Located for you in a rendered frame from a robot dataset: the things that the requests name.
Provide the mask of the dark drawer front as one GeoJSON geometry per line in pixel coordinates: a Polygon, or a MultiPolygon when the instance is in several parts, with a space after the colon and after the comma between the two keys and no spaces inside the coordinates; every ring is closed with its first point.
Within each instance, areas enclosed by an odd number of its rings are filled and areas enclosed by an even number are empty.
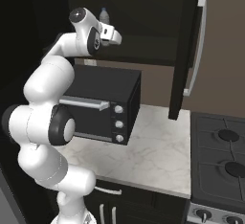
{"type": "Polygon", "coordinates": [[[120,198],[123,201],[132,203],[151,204],[152,192],[149,190],[142,190],[104,180],[97,180],[97,187],[109,190],[109,193],[99,191],[103,195],[120,198]]]}

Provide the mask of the black toaster oven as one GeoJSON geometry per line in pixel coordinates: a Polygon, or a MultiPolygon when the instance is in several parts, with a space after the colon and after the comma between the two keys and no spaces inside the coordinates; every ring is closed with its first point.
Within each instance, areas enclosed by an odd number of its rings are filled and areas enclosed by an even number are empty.
{"type": "Polygon", "coordinates": [[[67,105],[75,118],[77,137],[105,141],[112,144],[128,144],[141,103],[141,72],[130,69],[75,65],[75,79],[63,96],[108,101],[107,109],[91,109],[67,105]],[[114,107],[120,105],[118,114],[114,107]],[[123,128],[115,126],[123,122],[123,128]],[[116,141],[123,135],[124,141],[116,141]]]}

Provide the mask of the dark cabinet door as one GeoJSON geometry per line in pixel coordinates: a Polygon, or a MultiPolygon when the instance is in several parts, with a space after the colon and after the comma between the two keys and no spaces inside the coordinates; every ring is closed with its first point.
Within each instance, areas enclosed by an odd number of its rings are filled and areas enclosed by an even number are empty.
{"type": "Polygon", "coordinates": [[[198,0],[184,0],[181,16],[180,36],[172,80],[168,117],[177,120],[182,107],[183,92],[186,88],[189,66],[195,54],[201,23],[202,9],[197,7],[198,0]]]}

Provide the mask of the clear water bottle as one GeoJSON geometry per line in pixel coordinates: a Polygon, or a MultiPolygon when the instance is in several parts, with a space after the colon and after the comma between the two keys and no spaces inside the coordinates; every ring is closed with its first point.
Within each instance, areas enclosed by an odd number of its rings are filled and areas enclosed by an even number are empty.
{"type": "Polygon", "coordinates": [[[100,20],[100,23],[102,23],[102,24],[106,24],[106,25],[110,24],[109,14],[108,14],[106,8],[101,9],[99,20],[100,20]]]}

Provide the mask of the dark base cupboard door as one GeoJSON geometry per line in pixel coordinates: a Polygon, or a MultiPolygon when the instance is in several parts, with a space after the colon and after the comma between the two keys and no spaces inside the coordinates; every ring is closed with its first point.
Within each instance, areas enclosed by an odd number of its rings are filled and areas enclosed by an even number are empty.
{"type": "Polygon", "coordinates": [[[109,206],[117,208],[117,224],[156,224],[150,213],[135,205],[110,201],[109,206]]]}
{"type": "Polygon", "coordinates": [[[105,224],[110,224],[110,215],[108,212],[108,203],[104,200],[101,200],[97,197],[85,196],[84,202],[87,209],[90,213],[96,218],[97,224],[100,224],[100,204],[103,204],[104,207],[104,220],[105,224]]]}
{"type": "Polygon", "coordinates": [[[157,192],[154,194],[153,207],[175,224],[186,223],[189,208],[186,198],[157,192]]]}

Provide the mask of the dark open wall cabinet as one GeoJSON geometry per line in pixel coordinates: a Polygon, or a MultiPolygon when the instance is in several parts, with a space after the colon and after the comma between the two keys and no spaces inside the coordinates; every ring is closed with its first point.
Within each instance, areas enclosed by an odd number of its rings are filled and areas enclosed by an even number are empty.
{"type": "Polygon", "coordinates": [[[69,13],[78,7],[98,16],[106,9],[121,45],[100,47],[99,60],[172,66],[175,62],[184,0],[32,0],[41,47],[74,27],[69,13]]]}

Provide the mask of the black gas hob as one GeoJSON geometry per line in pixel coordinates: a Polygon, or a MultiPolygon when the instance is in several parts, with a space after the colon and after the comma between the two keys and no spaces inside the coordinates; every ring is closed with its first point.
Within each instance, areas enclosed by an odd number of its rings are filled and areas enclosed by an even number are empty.
{"type": "Polygon", "coordinates": [[[190,115],[190,175],[189,224],[228,224],[229,215],[245,219],[245,119],[190,115]],[[197,210],[212,217],[203,223],[197,210]]]}

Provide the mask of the black hob knob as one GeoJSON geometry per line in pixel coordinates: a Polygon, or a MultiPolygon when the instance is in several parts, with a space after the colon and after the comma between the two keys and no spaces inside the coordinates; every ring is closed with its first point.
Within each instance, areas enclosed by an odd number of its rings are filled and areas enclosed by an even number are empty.
{"type": "Polygon", "coordinates": [[[245,224],[245,219],[242,216],[229,215],[226,217],[228,224],[245,224]]]}
{"type": "Polygon", "coordinates": [[[201,218],[203,223],[212,217],[212,214],[207,210],[197,210],[196,215],[201,218]]]}

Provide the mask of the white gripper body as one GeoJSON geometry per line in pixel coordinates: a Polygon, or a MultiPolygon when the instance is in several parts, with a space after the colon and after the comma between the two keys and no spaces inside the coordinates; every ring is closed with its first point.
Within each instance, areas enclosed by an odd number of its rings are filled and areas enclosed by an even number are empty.
{"type": "Polygon", "coordinates": [[[113,26],[109,26],[107,30],[109,42],[111,44],[120,45],[122,43],[122,36],[120,33],[113,26]]]}

